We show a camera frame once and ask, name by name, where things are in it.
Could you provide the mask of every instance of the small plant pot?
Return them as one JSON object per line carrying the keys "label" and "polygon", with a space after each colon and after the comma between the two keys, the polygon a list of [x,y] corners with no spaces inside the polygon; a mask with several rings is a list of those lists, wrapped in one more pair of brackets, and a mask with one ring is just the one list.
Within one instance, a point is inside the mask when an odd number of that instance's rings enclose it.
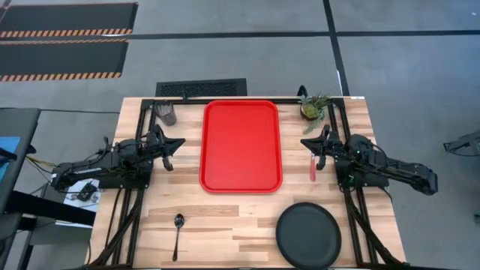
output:
{"label": "small plant pot", "polygon": [[307,120],[307,121],[313,121],[315,119],[317,119],[319,117],[319,115],[315,116],[315,117],[308,117],[306,116],[304,113],[303,113],[303,104],[300,106],[300,115],[303,119]]}

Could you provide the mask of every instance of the wooden tabletop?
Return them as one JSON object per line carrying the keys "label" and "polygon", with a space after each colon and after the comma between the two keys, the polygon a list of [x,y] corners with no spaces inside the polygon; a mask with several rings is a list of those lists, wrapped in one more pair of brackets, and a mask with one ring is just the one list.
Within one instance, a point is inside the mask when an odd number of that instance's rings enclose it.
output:
{"label": "wooden tabletop", "polygon": [[[141,101],[140,97],[124,99],[115,141],[135,137]],[[346,97],[345,104],[351,133],[374,141],[365,99]],[[175,105],[178,121],[172,127],[157,121],[167,137],[185,138],[187,142],[170,158],[175,168],[172,172],[163,168],[161,159],[154,163],[150,187],[143,200],[133,266],[292,267],[277,248],[275,225],[282,211],[298,202],[317,203],[331,212],[342,235],[342,248],[334,266],[355,266],[347,210],[343,194],[338,190],[333,160],[327,157],[325,169],[316,171],[316,181],[312,182],[311,153],[300,143],[302,138],[317,137],[323,125],[329,124],[329,117],[312,133],[303,135],[308,123],[301,118],[299,105],[277,105],[283,164],[281,187],[268,195],[214,194],[204,191],[199,183],[205,106]],[[336,116],[338,128],[342,130],[340,113]],[[102,193],[91,234],[92,258],[104,249],[116,193],[117,190]],[[395,257],[405,260],[389,197],[375,187],[365,188],[364,193],[373,231]],[[123,193],[118,201],[113,232],[119,222],[122,197]],[[177,213],[182,213],[186,221],[178,240],[178,261],[172,262],[176,237],[173,218]],[[358,231],[364,260],[368,261],[365,237],[359,228]],[[126,260],[128,233],[124,239],[121,262]]]}

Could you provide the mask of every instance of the orange striped edge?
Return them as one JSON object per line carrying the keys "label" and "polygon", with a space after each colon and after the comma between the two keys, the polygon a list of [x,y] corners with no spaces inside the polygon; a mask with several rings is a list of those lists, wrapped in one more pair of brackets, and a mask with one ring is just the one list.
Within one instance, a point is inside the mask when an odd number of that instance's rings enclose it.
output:
{"label": "orange striped edge", "polygon": [[77,30],[39,30],[39,31],[0,31],[0,38],[22,37],[68,37],[81,35],[123,35],[130,34],[132,29],[77,29]]}
{"label": "orange striped edge", "polygon": [[0,82],[5,83],[44,80],[118,79],[121,75],[122,73],[120,72],[3,75],[0,76]]}
{"label": "orange striped edge", "polygon": [[46,41],[0,41],[0,45],[37,45],[37,44],[77,44],[77,43],[103,43],[103,42],[128,42],[127,38],[113,38],[104,40],[46,40]]}
{"label": "orange striped edge", "polygon": [[[20,7],[49,7],[49,6],[78,6],[80,4],[15,4],[15,6]],[[113,3],[85,3],[81,4],[84,5],[138,5],[138,1],[132,2],[113,2]]]}

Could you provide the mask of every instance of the gray floor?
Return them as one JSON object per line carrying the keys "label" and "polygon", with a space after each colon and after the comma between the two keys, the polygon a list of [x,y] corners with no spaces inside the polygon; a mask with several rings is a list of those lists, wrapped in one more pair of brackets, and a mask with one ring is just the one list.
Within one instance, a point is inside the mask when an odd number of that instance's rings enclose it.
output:
{"label": "gray floor", "polygon": [[[13,0],[12,4],[87,0]],[[338,31],[480,29],[476,0],[331,0]],[[141,1],[134,33],[325,31],[317,0]],[[479,159],[445,154],[442,143],[479,129],[480,36],[342,37],[339,40],[351,95],[367,98],[378,143],[389,156],[420,162],[439,175],[440,192],[424,196],[391,183],[406,258],[414,265],[478,269]],[[119,110],[127,96],[152,96],[155,83],[247,78],[249,95],[310,92],[339,95],[327,37],[130,42],[119,79],[0,84],[0,107]],[[112,137],[116,115],[43,112],[34,145],[53,162],[83,158]],[[44,180],[24,166],[16,189]],[[28,269],[60,269],[83,262],[89,231],[46,227]],[[16,266],[24,233],[7,269]]]}

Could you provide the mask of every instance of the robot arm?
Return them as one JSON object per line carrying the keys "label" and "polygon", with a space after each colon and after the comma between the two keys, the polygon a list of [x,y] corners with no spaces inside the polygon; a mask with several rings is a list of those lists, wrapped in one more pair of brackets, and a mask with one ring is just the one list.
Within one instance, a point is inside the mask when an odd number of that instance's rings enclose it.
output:
{"label": "robot arm", "polygon": [[386,187],[388,179],[410,185],[416,191],[426,195],[438,191],[437,174],[420,163],[406,163],[387,157],[386,153],[362,135],[354,134],[344,145],[335,132],[325,125],[319,137],[301,139],[300,142],[320,156],[316,165],[323,169],[326,155],[335,158],[346,172],[348,179],[341,183],[344,187],[356,185]]}
{"label": "robot arm", "polygon": [[159,125],[147,133],[145,141],[126,139],[114,146],[108,144],[91,160],[60,163],[52,171],[52,186],[64,190],[83,179],[97,179],[99,188],[147,188],[153,160],[162,157],[166,170],[173,170],[168,157],[185,142],[164,136]]}

